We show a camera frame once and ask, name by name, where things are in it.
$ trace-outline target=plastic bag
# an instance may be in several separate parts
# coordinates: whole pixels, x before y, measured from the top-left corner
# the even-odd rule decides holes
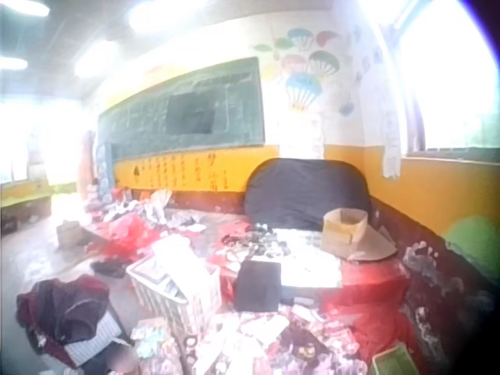
[[[107,247],[107,255],[126,258],[137,257],[137,250],[145,248],[160,239],[159,232],[152,229],[136,213],[128,213],[109,224],[112,244]]]

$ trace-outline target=ceiling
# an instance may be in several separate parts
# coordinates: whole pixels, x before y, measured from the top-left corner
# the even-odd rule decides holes
[[[172,36],[144,37],[133,33],[127,14],[142,1],[44,0],[41,2],[51,9],[45,18],[25,16],[0,5],[0,55],[25,59],[29,64],[26,70],[0,70],[2,97],[85,98],[96,89],[101,78],[75,77],[74,67],[94,41],[119,41],[122,57],[128,60]],[[203,10],[176,32],[253,14],[329,10],[332,1],[208,0]]]

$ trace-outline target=green plastic basket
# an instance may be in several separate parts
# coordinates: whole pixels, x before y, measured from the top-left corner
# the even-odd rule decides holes
[[[404,345],[374,355],[372,374],[376,375],[418,375],[415,363]]]

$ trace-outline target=green chalkboard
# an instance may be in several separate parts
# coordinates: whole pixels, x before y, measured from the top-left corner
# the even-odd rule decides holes
[[[100,115],[98,144],[105,143],[115,161],[263,145],[259,60],[210,66],[137,93]]]

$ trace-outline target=concrete floor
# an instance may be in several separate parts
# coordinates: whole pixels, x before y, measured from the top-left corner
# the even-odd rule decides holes
[[[16,296],[44,279],[74,280],[83,273],[94,275],[90,263],[98,255],[88,255],[82,247],[58,249],[55,227],[69,218],[73,198],[55,199],[50,218],[21,227],[2,238],[2,371],[5,375],[31,375],[47,370],[31,349],[24,329],[16,322]],[[128,277],[112,279],[96,276],[110,288],[111,303],[130,333],[139,319],[150,316],[139,306]]]

